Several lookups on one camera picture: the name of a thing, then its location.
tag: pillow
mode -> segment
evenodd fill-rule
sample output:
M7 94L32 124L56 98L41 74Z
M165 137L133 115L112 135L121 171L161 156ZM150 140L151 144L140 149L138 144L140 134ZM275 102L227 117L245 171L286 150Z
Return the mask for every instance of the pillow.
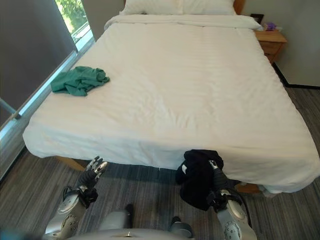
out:
M182 0L126 0L120 15L153 14L153 15L180 15Z
M183 14L236 15L234 0L183 0Z

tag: headboard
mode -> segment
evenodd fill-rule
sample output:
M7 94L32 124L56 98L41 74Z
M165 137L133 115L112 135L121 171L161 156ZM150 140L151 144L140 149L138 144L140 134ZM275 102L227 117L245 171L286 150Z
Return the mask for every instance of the headboard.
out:
M233 2L233 8L236 14L240 15L242 10L244 9L244 5L246 3L246 0L234 0Z

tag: wooden nightstand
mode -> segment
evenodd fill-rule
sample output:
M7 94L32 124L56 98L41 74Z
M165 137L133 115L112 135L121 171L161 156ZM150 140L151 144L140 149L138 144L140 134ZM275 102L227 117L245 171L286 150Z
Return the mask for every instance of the wooden nightstand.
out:
M264 51L264 55L272 64L287 40L279 31L255 31L255 36Z

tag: green foliage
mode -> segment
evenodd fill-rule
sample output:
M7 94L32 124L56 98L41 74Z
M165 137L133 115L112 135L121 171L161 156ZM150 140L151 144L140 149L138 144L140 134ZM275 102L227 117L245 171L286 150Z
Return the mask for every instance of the green foliage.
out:
M63 18L70 19L70 23L73 26L73 34L79 29L86 21L86 12L81 0L55 0L56 3L62 6L61 14Z

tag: green cloth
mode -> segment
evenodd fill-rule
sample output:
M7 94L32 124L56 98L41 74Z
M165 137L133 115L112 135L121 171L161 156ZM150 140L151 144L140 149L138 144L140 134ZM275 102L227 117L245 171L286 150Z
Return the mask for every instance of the green cloth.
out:
M61 72L51 82L54 93L65 93L74 96L87 96L91 89L102 86L110 80L100 68L77 66L67 72Z

